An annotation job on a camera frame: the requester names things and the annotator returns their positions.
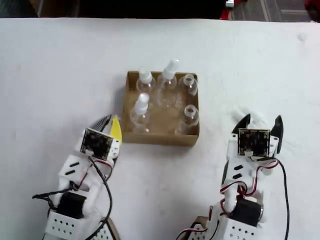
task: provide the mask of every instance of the white table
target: white table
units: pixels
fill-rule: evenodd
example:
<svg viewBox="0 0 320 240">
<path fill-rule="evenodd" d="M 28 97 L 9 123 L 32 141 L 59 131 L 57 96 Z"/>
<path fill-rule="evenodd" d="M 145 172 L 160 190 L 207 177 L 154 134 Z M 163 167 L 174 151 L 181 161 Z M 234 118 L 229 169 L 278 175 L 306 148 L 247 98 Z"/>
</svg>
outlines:
<svg viewBox="0 0 320 240">
<path fill-rule="evenodd" d="M 219 201 L 237 107 L 278 114 L 291 209 L 290 240 L 315 240 L 320 191 L 320 24 L 218 20 L 0 19 L 0 234 L 39 240 L 57 173 L 82 130 L 122 112 L 128 70 L 161 71 L 171 57 L 199 78 L 193 148 L 123 144 L 110 188 L 124 240 L 173 240 Z M 286 228 L 283 176 L 265 239 Z"/>
</svg>

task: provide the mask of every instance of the plastic bottle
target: plastic bottle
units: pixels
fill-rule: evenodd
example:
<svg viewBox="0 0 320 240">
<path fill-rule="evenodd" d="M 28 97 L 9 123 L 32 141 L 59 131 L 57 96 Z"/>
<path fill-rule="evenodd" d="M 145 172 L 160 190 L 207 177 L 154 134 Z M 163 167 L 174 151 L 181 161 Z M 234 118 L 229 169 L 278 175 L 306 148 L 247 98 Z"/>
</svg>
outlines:
<svg viewBox="0 0 320 240">
<path fill-rule="evenodd" d="M 139 79 L 136 81 L 136 89 L 140 93 L 149 94 L 149 96 L 156 89 L 156 80 L 150 71 L 145 70 L 144 68 L 139 70 Z"/>
<path fill-rule="evenodd" d="M 182 109 L 186 105 L 193 103 L 198 92 L 198 83 L 192 74 L 186 74 L 180 78 L 177 86 L 177 97 L 175 107 Z"/>
<path fill-rule="evenodd" d="M 149 119 L 148 113 L 149 95 L 147 93 L 140 93 L 138 100 L 130 113 L 130 120 L 133 125 L 133 132 L 148 133 Z"/>
<path fill-rule="evenodd" d="M 178 59 L 172 59 L 157 79 L 157 103 L 160 107 L 173 107 L 177 101 Z"/>
<path fill-rule="evenodd" d="M 188 135 L 194 126 L 199 123 L 199 111 L 194 105 L 188 105 L 179 116 L 175 134 Z"/>
</svg>

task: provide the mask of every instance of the circuit board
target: circuit board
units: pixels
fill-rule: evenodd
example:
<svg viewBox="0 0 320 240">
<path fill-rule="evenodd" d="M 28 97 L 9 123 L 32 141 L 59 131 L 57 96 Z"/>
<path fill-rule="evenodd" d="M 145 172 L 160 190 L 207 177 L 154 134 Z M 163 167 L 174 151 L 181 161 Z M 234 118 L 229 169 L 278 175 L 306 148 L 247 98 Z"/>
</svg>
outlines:
<svg viewBox="0 0 320 240">
<path fill-rule="evenodd" d="M 93 152 L 93 157 L 107 160 L 107 156 L 113 142 L 113 138 L 102 132 L 86 128 L 80 152 L 86 153 L 87 151 Z"/>
<path fill-rule="evenodd" d="M 269 157 L 270 130 L 239 128 L 238 155 Z"/>
</svg>

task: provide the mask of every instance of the white spray cap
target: white spray cap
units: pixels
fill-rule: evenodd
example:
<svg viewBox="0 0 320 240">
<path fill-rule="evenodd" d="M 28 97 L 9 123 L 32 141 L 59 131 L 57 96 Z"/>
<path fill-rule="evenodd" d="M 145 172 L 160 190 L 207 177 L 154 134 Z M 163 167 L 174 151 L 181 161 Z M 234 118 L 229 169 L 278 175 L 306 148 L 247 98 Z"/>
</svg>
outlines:
<svg viewBox="0 0 320 240">
<path fill-rule="evenodd" d="M 135 102 L 134 111 L 139 115 L 144 115 L 148 110 L 149 95 L 140 93 L 138 100 Z"/>
<path fill-rule="evenodd" d="M 166 68 L 163 70 L 162 75 L 166 79 L 173 79 L 179 67 L 179 62 L 180 61 L 178 59 L 172 58 L 168 66 L 166 66 Z"/>
<path fill-rule="evenodd" d="M 140 68 L 139 78 L 140 78 L 141 82 L 143 82 L 144 84 L 149 84 L 149 83 L 151 83 L 151 80 L 152 80 L 151 72 L 144 69 L 144 68 Z"/>
</svg>

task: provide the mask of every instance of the cardboard box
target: cardboard box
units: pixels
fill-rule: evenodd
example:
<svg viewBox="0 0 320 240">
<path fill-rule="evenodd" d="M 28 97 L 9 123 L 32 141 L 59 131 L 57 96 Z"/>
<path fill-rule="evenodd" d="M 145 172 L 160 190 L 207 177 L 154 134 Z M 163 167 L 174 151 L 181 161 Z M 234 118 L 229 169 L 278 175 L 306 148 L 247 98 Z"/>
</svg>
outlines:
<svg viewBox="0 0 320 240">
<path fill-rule="evenodd" d="M 161 74 L 160 71 L 152 71 L 152 76 L 157 80 Z M 184 77 L 186 72 L 177 72 L 175 77 L 177 80 Z M 195 73 L 189 73 L 196 80 L 198 77 Z M 136 82 L 139 78 L 138 71 L 129 71 L 127 73 L 125 85 L 125 98 L 123 105 L 123 115 L 121 121 L 122 137 L 124 143 L 137 144 L 160 144 L 160 145 L 178 145 L 193 146 L 199 137 L 200 124 L 193 127 L 188 135 L 174 134 L 177 126 L 179 111 L 175 108 L 160 108 L 156 104 L 152 106 L 150 111 L 153 128 L 148 133 L 132 132 L 132 123 L 130 121 L 130 112 L 138 99 L 139 92 L 136 89 Z M 193 104 L 199 110 L 198 93 L 192 98 Z"/>
</svg>

